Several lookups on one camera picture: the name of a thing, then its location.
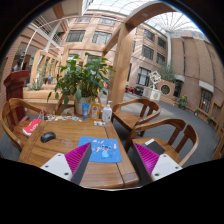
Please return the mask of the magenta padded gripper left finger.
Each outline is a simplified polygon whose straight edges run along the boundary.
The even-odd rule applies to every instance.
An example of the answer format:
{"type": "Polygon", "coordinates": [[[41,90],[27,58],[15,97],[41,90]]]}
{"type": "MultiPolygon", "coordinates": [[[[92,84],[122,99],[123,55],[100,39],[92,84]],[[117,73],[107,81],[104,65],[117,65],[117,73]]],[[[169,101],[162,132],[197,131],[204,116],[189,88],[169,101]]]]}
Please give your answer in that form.
{"type": "Polygon", "coordinates": [[[57,153],[49,161],[42,165],[41,168],[79,185],[91,153],[91,144],[87,143],[66,154],[57,153]]]}

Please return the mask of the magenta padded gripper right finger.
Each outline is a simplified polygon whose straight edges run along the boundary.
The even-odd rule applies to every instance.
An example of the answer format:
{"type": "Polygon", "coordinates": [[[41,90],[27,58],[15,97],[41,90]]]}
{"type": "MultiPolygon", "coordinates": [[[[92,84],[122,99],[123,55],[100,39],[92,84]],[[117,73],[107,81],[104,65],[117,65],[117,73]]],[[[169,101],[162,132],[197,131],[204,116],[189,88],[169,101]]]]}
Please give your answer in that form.
{"type": "Polygon", "coordinates": [[[134,143],[133,154],[143,182],[153,182],[182,169],[165,152],[158,155],[144,144],[134,143]]]}

